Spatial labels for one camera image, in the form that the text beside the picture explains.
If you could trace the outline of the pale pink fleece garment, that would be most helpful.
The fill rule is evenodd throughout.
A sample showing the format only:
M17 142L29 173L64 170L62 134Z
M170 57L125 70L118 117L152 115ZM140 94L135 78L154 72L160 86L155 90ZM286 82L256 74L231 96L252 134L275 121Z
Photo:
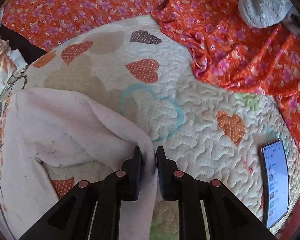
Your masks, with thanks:
M118 170L135 146L145 168L138 200L123 205L119 238L149 238L157 191L154 147L120 114L78 92L27 89L10 98L2 143L8 239L21 237L58 201L44 164L68 167L98 160Z

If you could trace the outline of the smartphone with lit screen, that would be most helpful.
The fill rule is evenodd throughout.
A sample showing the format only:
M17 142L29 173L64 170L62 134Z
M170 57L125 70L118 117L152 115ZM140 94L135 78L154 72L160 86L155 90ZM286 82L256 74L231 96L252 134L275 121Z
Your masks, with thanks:
M276 139L261 147L264 181L263 223L271 229L288 212L289 175L283 141Z

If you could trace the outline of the heart-patterned quilted bedspread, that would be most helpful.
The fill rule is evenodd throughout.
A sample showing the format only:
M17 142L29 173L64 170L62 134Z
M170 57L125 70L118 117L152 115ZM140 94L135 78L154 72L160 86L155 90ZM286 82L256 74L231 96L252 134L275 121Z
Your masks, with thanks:
M83 33L31 64L27 88L80 92L122 114L194 178L220 180L262 219L260 150L283 141L289 204L300 196L300 155L274 99L197 81L189 51L140 16Z

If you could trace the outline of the orange floral blanket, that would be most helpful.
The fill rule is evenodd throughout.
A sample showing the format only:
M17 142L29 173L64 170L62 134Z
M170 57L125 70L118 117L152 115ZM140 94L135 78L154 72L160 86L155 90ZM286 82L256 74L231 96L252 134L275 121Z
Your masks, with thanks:
M248 26L239 0L10 0L3 25L50 51L101 25L150 14L185 46L202 82L273 96L300 152L300 37Z

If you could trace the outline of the white floral pillow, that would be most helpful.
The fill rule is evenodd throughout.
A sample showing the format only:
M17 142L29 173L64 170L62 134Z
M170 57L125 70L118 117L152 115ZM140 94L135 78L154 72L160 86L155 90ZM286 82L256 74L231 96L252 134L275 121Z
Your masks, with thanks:
M0 9L0 27L4 10ZM0 36L0 104L8 97L15 81L27 68L21 52L10 48L9 42Z

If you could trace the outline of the grey fleece cloth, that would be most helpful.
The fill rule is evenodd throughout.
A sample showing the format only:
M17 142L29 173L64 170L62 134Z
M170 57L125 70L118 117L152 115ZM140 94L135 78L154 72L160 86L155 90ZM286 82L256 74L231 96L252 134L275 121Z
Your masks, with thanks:
M239 0L243 21L252 28L267 28L280 23L292 12L290 0Z

